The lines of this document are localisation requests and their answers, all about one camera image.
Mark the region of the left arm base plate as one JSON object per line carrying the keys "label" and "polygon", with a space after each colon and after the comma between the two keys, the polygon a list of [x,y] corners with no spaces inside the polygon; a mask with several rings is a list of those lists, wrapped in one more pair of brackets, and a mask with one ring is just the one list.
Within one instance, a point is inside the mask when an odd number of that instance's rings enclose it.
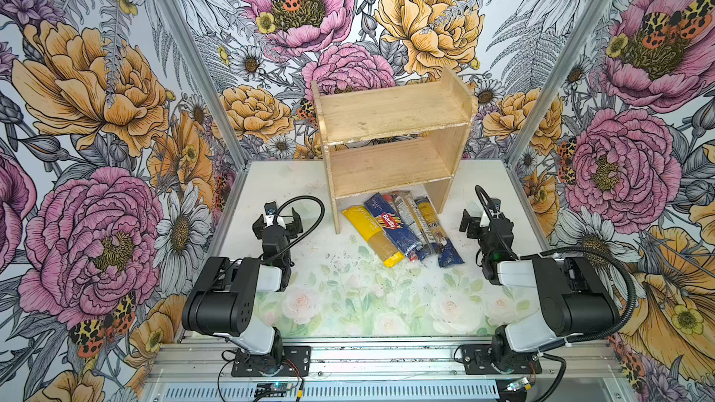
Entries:
{"label": "left arm base plate", "polygon": [[284,346],[267,355],[239,355],[233,361],[234,378],[307,377],[310,370],[310,346]]}

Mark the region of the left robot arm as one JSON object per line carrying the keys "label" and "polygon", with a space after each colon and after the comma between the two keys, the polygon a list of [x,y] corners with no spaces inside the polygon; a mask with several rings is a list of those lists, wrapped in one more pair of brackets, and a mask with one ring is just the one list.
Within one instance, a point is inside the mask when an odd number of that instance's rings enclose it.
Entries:
{"label": "left robot arm", "polygon": [[300,215],[288,217],[265,210],[253,223],[268,262],[258,258],[231,261],[209,258],[182,309],[182,327],[223,339],[236,347],[232,374],[274,376],[285,370],[285,352],[278,329],[253,314],[256,295],[283,292],[292,277],[288,246],[303,232]]}

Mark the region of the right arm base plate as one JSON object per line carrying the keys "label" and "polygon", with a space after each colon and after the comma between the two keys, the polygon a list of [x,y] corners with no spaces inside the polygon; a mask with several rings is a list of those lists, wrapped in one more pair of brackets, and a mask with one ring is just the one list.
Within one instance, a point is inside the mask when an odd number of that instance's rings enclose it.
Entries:
{"label": "right arm base plate", "polygon": [[467,375],[538,375],[543,372],[536,355],[510,350],[495,353],[487,344],[462,344],[454,351],[454,360],[463,365]]}

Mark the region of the yellow blue spaghetti bag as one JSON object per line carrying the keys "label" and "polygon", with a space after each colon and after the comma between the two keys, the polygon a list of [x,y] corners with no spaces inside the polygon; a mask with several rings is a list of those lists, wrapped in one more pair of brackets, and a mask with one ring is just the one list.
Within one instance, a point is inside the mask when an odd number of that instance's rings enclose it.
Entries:
{"label": "yellow blue spaghetti bag", "polygon": [[429,199],[427,197],[418,197],[415,203],[428,224],[430,233],[436,240],[439,267],[449,268],[464,264],[464,260],[442,227],[438,214]]}

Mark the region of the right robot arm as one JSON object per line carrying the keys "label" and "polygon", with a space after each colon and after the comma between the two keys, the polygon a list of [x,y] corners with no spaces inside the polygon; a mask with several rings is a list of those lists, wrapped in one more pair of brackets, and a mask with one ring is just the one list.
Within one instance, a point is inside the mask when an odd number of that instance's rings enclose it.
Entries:
{"label": "right robot arm", "polygon": [[514,224],[498,208],[473,216],[464,211],[459,231],[478,241],[484,278],[503,288],[521,288],[536,296],[538,309],[499,326],[488,350],[499,372],[526,370],[537,355],[578,339],[607,337],[621,321],[620,310],[586,253],[541,252],[519,257],[512,250]]}

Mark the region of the blue Barilla pasta box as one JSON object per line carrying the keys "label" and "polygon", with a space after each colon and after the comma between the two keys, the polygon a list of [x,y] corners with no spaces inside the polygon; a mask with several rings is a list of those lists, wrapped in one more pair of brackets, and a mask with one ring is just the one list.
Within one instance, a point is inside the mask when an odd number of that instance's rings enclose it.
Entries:
{"label": "blue Barilla pasta box", "polygon": [[372,216],[378,221],[385,231],[388,239],[401,251],[408,259],[407,254],[414,248],[420,246],[418,237],[414,237],[401,223],[400,218],[389,206],[381,194],[374,194],[369,197],[364,206]]}

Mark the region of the clear blue-end spaghetti bag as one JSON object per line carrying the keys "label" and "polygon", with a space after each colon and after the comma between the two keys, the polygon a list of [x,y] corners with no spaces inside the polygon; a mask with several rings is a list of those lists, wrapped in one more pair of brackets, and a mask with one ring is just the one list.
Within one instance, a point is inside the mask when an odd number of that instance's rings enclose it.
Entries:
{"label": "clear blue-end spaghetti bag", "polygon": [[396,191],[393,192],[391,195],[394,198],[395,203],[398,205],[398,208],[401,211],[405,211],[409,219],[413,219],[413,222],[411,223],[411,228],[413,228],[413,232],[416,234],[420,241],[420,246],[417,248],[417,255],[419,257],[419,261],[424,262],[424,260],[426,260],[428,256],[436,255],[436,240],[430,233],[428,224],[426,223],[419,208],[417,207],[417,204],[415,203],[411,192]]}

